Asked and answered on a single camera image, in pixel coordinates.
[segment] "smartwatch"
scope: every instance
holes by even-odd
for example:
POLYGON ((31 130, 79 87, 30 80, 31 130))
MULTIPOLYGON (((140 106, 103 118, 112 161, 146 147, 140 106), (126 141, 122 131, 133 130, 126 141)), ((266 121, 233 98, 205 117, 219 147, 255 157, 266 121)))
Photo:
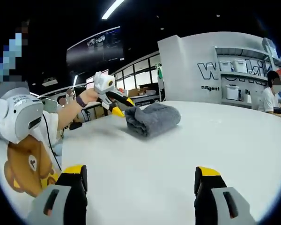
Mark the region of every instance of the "smartwatch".
POLYGON ((87 104, 85 104, 85 103, 83 102, 83 100, 81 99, 80 95, 78 95, 78 96, 76 97, 76 102, 77 102, 78 105, 80 105, 82 108, 84 108, 84 107, 87 106, 87 104))

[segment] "person's hand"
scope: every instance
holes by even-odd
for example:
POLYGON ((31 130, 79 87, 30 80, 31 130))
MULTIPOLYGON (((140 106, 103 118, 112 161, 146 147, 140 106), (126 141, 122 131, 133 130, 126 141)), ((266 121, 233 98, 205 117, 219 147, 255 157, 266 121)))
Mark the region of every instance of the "person's hand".
POLYGON ((85 90, 83 93, 80 94, 81 99, 85 104, 89 102, 96 102, 99 95, 97 92, 94 91, 93 88, 85 90))

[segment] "window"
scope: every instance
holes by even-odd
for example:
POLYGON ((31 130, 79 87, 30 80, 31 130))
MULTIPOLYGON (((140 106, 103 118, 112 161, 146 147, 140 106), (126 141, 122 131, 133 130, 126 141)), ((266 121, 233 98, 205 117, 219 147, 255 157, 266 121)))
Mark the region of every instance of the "window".
POLYGON ((133 67, 132 66, 124 69, 124 83, 125 83, 125 89, 126 90, 131 90, 131 89, 135 88, 133 67))
POLYGON ((115 74, 114 78, 115 78, 116 81, 122 79, 122 71, 115 74))
POLYGON ((124 89, 124 82, 123 79, 117 81, 117 89, 123 88, 124 89))
POLYGON ((148 71, 148 72, 137 74, 135 76, 135 79, 136 79, 137 88, 140 88, 140 85, 151 83, 150 72, 148 71))
POLYGON ((136 63, 134 68, 136 73, 135 79, 137 88, 140 88, 140 85, 151 83, 150 72, 139 73, 140 71, 149 68, 148 59, 136 63))
POLYGON ((158 82, 157 69, 152 70, 151 73, 152 73, 152 82, 153 82, 153 83, 157 83, 157 82, 158 82))
POLYGON ((156 55, 150 58, 151 67, 154 67, 159 63, 161 63, 160 55, 156 55))

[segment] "white shirt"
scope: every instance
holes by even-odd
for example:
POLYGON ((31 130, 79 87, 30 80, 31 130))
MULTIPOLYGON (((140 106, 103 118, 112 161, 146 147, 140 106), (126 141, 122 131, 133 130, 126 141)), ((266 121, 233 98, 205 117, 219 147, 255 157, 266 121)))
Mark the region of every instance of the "white shirt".
POLYGON ((265 88, 262 91, 262 97, 259 101, 259 111, 263 112, 272 112, 274 107, 279 107, 279 98, 278 94, 273 94, 270 87, 265 88))
MULTIPOLYGON (((56 142, 58 114, 43 113, 53 145, 56 142)), ((0 139, 0 186, 21 218, 27 217, 34 197, 48 184, 55 183, 59 174, 43 118, 39 126, 17 145, 0 139)))

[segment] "folded towel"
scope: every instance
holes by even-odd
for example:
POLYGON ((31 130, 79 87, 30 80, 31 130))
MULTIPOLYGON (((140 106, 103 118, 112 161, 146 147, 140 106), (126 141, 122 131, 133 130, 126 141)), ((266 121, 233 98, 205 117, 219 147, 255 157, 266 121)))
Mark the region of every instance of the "folded towel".
POLYGON ((153 103, 144 110, 133 107, 125 110, 125 117, 129 129, 144 137, 157 136, 174 126, 181 119, 180 113, 172 106, 153 103))

